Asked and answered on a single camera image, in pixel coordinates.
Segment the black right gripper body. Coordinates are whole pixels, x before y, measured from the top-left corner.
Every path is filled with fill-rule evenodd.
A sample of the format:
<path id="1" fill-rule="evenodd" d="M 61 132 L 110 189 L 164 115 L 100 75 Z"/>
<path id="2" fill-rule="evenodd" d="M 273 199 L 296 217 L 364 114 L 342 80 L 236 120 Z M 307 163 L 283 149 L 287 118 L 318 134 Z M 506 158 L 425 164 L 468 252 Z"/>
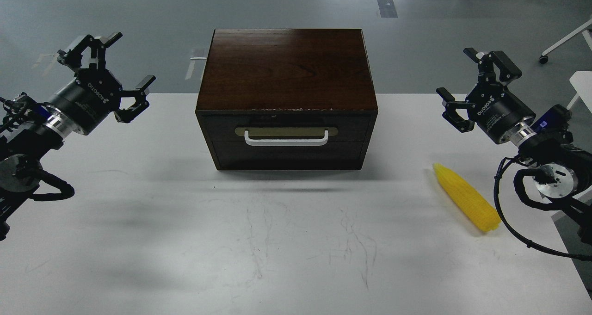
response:
<path id="1" fill-rule="evenodd" d="M 495 143 L 509 140 L 506 133 L 519 123 L 532 124 L 535 112 L 500 83 L 478 83 L 466 96 L 467 115 Z"/>

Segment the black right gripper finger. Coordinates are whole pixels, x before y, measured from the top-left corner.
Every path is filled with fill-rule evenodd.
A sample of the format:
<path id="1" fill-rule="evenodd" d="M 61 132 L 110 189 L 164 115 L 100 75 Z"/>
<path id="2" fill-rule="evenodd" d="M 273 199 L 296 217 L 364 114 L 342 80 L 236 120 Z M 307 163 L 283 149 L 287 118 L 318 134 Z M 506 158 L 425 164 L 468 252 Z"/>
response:
<path id="1" fill-rule="evenodd" d="M 456 98 L 444 87 L 438 87 L 436 93 L 443 100 L 444 112 L 442 113 L 442 117 L 459 132 L 472 131 L 475 122 L 471 119 L 464 119 L 459 113 L 457 113 L 457 110 L 463 109 L 470 111 L 474 109 L 476 105 L 467 101 L 457 101 Z"/>
<path id="2" fill-rule="evenodd" d="M 507 86 L 523 75 L 518 66 L 503 51 L 485 53 L 478 52 L 474 48 L 464 48 L 463 53 L 477 64 L 479 85 L 501 83 Z"/>

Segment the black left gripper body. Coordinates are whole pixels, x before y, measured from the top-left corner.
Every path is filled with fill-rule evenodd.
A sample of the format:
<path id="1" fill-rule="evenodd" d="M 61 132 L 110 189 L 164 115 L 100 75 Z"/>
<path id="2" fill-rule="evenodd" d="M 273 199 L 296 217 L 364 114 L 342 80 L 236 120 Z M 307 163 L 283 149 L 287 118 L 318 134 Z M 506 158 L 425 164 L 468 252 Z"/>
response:
<path id="1" fill-rule="evenodd" d="M 119 108 L 122 89 L 109 70 L 86 68 L 53 94 L 48 104 L 76 124 L 75 132 L 88 135 Z"/>

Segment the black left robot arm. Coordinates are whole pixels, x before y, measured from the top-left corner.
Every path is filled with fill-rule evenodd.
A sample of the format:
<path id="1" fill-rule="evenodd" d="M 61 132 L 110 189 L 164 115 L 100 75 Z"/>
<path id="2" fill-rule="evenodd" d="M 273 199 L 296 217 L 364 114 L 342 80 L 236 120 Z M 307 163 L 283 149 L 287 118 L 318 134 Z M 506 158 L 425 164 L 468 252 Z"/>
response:
<path id="1" fill-rule="evenodd" d="M 149 107 L 148 87 L 155 81 L 148 75 L 133 90 L 125 90 L 106 68 L 106 50 L 122 37 L 78 37 L 57 61 L 73 71 L 73 79 L 51 100 L 36 102 L 21 93 L 2 99 L 6 115 L 1 121 L 0 145 L 0 237 L 9 232 L 8 218 L 25 201 L 60 201 L 75 190 L 68 182 L 43 169 L 41 159 L 59 150 L 72 132 L 90 134 L 110 113 L 119 123 L 131 123 Z"/>

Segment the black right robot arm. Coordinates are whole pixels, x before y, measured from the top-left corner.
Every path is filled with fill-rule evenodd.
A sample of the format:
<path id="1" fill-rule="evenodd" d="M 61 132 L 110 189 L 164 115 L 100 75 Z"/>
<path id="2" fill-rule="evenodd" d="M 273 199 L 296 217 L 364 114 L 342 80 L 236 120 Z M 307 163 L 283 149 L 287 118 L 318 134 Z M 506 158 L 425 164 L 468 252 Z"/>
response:
<path id="1" fill-rule="evenodd" d="M 477 125 L 495 144 L 511 142 L 518 155 L 510 160 L 524 169 L 513 180 L 518 198 L 541 211 L 564 212 L 579 226 L 580 241 L 591 244 L 591 154 L 573 146 L 568 130 L 571 111 L 554 105 L 536 117 L 510 92 L 510 82 L 522 71 L 503 51 L 463 53 L 477 64 L 477 83 L 463 100 L 443 87 L 443 118 L 459 132 Z"/>

